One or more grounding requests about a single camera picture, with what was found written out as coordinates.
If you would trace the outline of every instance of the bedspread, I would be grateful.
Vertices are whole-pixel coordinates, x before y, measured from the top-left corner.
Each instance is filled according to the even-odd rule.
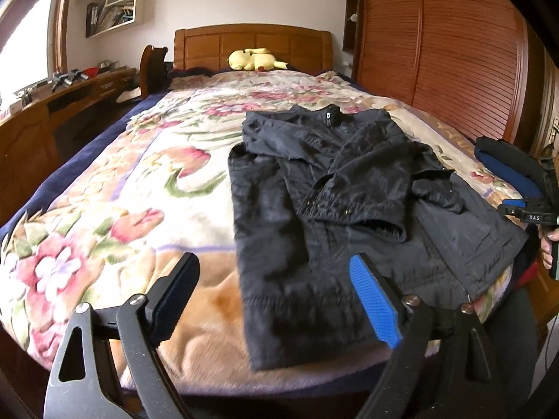
[[[393,99],[352,88],[333,72],[226,72],[174,79],[172,91],[132,117],[126,130],[45,213],[24,215],[1,245],[0,319],[49,368],[79,302],[121,304],[146,292],[185,251],[201,277],[160,357],[181,393],[280,393],[326,383],[389,356],[385,346],[341,358],[253,373],[242,331],[228,152],[241,141],[247,110],[385,108],[413,140],[493,206],[519,198],[473,159],[462,135]],[[511,268],[474,302],[480,319],[502,296]],[[133,388],[119,343],[111,341],[121,383]],[[436,343],[430,351],[436,350]]]

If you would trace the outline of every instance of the louvered door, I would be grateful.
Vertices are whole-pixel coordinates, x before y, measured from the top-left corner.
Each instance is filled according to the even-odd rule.
[[[364,0],[358,82],[470,138],[513,141],[527,28],[509,0]]]

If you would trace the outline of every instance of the finger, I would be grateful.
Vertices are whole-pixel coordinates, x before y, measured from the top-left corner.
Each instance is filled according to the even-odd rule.
[[[552,241],[559,241],[559,227],[553,230],[551,233],[547,233],[547,238]]]
[[[553,262],[553,257],[548,253],[544,253],[542,258],[543,263],[546,265],[546,269],[550,269]]]
[[[551,252],[551,244],[545,238],[541,239],[540,247],[542,248],[542,252],[544,252],[544,253],[550,253]]]

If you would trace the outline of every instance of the white wall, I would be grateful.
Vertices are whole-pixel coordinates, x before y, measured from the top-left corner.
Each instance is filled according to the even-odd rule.
[[[68,64],[88,66],[100,60],[120,61],[138,67],[147,44],[169,48],[173,59],[173,36],[180,28],[223,23],[277,23],[332,32],[334,67],[342,70],[342,38],[346,0],[145,0],[144,24],[116,30],[97,38],[85,39],[85,13],[88,2],[71,1],[69,13],[76,27],[68,24]],[[94,56],[97,61],[91,62]]]
[[[94,39],[86,39],[86,11],[92,1],[70,0],[66,28],[68,70],[96,66],[100,61],[99,43]]]

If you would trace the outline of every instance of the wooden wardrobe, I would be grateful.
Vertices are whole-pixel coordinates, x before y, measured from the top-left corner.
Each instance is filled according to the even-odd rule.
[[[544,49],[509,0],[363,0],[353,76],[475,139],[529,151]]]

